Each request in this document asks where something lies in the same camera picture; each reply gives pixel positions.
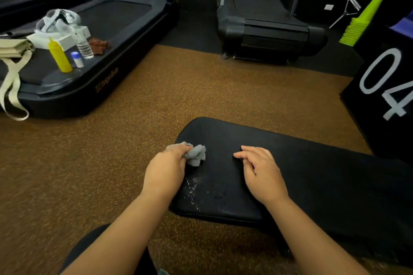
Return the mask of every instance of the hand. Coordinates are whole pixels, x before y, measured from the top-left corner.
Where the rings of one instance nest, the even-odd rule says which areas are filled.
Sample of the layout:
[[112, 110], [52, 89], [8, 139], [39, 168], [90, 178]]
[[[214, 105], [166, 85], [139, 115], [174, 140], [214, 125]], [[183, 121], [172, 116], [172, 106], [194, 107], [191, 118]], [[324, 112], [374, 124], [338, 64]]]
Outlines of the hand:
[[241, 149], [241, 152], [234, 153], [234, 157], [243, 159], [245, 182], [251, 194], [266, 207], [289, 199], [280, 169], [271, 153], [258, 147], [241, 146]]
[[169, 204], [185, 175], [186, 159], [183, 155], [192, 148], [184, 144], [171, 145], [158, 153], [146, 168], [141, 195], [160, 197]]

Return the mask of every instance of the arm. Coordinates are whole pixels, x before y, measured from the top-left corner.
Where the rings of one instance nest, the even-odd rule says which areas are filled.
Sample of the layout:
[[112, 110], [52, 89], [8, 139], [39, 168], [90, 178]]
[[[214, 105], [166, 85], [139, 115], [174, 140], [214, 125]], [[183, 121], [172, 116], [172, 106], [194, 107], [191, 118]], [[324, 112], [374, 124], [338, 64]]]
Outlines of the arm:
[[171, 146], [149, 163], [141, 194], [62, 275], [132, 274], [182, 184], [192, 149]]
[[245, 182], [270, 212], [304, 274], [367, 275], [368, 272], [319, 228], [289, 197], [280, 169], [263, 148], [242, 146]]

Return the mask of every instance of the white box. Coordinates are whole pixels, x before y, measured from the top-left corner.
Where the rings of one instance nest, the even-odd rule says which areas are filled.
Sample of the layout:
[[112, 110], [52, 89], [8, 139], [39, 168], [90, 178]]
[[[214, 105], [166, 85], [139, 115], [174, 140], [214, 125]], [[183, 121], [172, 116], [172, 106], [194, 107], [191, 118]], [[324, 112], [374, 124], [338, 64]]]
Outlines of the white box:
[[[85, 34], [85, 37], [89, 38], [90, 32], [89, 32], [88, 27], [80, 26], [80, 28], [82, 29], [83, 34]], [[71, 35], [62, 36], [59, 33], [48, 33], [48, 34], [54, 41], [59, 43], [63, 51], [66, 51], [75, 45], [75, 40], [73, 39]], [[34, 33], [34, 34], [29, 35], [27, 39], [30, 40], [36, 48], [49, 49], [48, 47], [49, 42], [50, 42], [49, 38], [44, 38]]]

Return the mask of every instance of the bag strap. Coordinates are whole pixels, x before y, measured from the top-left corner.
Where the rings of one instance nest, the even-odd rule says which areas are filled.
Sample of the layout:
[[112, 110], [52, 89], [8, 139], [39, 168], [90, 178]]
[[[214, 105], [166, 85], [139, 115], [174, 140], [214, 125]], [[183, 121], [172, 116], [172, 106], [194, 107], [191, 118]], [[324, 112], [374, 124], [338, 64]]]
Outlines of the bag strap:
[[[16, 121], [24, 121], [29, 116], [28, 111], [22, 106], [22, 104], [18, 100], [17, 95], [18, 95], [18, 90], [20, 89], [20, 83], [21, 83], [20, 76], [18, 75], [18, 73], [30, 61], [32, 55], [33, 55], [32, 49], [26, 50], [26, 52], [23, 54], [23, 57], [19, 60], [18, 63], [14, 63], [12, 59], [10, 58], [0, 58], [0, 60], [3, 60], [9, 69], [6, 77], [3, 80], [3, 84], [0, 87], [0, 104], [3, 110], [6, 112], [6, 114], [11, 119], [16, 120]], [[17, 109], [25, 111], [26, 116], [17, 117], [7, 112], [6, 106], [5, 106], [5, 98], [6, 98], [6, 93], [9, 90], [9, 88], [11, 88], [8, 94], [10, 103]]]

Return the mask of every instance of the brand logo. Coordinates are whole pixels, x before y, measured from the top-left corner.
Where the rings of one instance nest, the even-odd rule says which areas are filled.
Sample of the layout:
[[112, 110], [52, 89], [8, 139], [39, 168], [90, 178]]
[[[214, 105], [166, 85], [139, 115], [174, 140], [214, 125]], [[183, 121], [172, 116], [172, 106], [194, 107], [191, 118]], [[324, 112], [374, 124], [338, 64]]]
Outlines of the brand logo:
[[105, 87], [110, 82], [110, 80], [118, 73], [118, 71], [118, 68], [112, 70], [112, 72], [108, 75], [106, 79], [100, 81], [99, 84], [95, 86], [96, 92], [100, 92], [102, 88]]

